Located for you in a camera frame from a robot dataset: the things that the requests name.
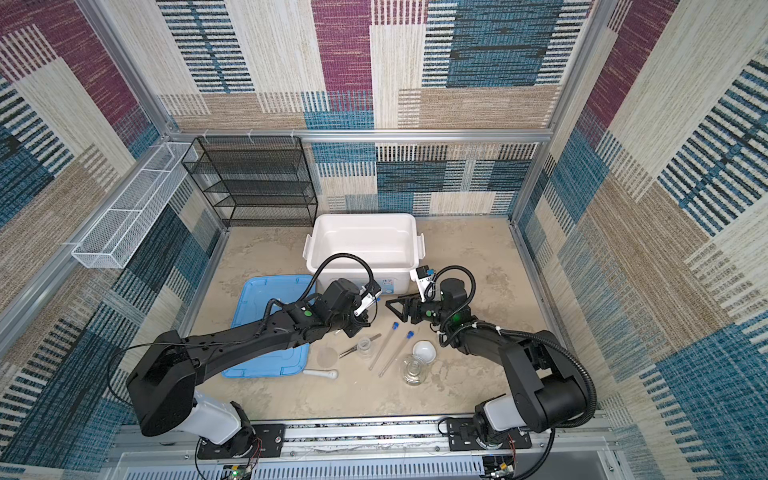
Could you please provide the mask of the blue-capped test tube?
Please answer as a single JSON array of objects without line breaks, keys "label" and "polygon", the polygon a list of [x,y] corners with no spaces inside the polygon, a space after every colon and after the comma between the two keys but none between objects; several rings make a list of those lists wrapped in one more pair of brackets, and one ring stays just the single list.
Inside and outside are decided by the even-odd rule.
[{"label": "blue-capped test tube", "polygon": [[384,340],[382,341],[381,345],[379,346],[379,350],[376,353],[375,357],[373,358],[371,364],[368,367],[369,371],[373,371],[374,367],[378,363],[379,359],[381,358],[382,354],[384,353],[385,349],[387,348],[388,344],[390,343],[391,339],[394,336],[394,333],[398,330],[400,326],[399,322],[394,322],[392,324],[391,329],[387,332],[387,335],[384,337]]},{"label": "blue-capped test tube", "polygon": [[381,371],[378,374],[379,378],[382,378],[386,372],[390,369],[390,367],[394,364],[394,362],[398,359],[398,356],[401,354],[401,352],[405,349],[405,347],[408,345],[409,341],[413,338],[415,335],[414,331],[409,331],[406,336],[399,342],[398,346],[395,348],[392,356],[389,358],[389,360],[386,362],[384,367],[381,369]]}]

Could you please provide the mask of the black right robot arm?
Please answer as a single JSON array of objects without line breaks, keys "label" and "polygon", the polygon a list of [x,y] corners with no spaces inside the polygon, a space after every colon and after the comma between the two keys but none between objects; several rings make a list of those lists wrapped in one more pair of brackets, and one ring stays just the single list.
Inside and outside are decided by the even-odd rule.
[{"label": "black right robot arm", "polygon": [[477,356],[503,367],[512,401],[524,425],[541,433],[575,428],[591,420],[597,392],[586,367],[549,331],[504,329],[475,316],[469,286],[447,278],[423,294],[398,296],[386,307],[404,323],[428,323],[442,348]]}]

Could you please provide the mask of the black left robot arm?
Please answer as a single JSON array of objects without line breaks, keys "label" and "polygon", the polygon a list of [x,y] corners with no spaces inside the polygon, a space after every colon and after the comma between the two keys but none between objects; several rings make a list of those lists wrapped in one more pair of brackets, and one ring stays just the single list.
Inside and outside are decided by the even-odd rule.
[{"label": "black left robot arm", "polygon": [[175,330],[161,334],[126,381],[142,434],[182,430],[222,445],[247,432],[241,407],[208,399],[197,387],[241,363],[310,344],[331,331],[356,335],[368,326],[367,310],[380,294],[374,280],[359,288],[338,279],[321,294],[289,304],[271,301],[263,319],[236,328],[186,338]]}]

